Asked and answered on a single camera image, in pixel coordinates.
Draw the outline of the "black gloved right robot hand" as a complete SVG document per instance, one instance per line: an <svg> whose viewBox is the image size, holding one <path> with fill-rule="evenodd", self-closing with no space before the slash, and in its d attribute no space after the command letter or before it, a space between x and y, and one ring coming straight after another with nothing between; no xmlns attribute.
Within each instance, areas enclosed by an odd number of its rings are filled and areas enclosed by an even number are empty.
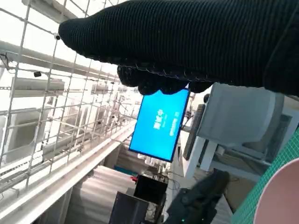
<svg viewBox="0 0 299 224"><path fill-rule="evenodd" d="M117 65L142 95L214 83L299 94L296 0L130 0L62 22L78 54Z"/></svg>

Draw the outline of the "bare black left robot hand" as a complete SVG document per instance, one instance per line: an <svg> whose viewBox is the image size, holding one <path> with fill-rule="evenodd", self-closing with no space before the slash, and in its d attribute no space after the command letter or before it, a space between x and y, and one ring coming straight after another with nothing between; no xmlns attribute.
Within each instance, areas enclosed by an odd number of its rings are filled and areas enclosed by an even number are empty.
<svg viewBox="0 0 299 224"><path fill-rule="evenodd" d="M164 223L210 224L229 181L228 172L214 169L192 188L181 188L167 210L168 218Z"/></svg>

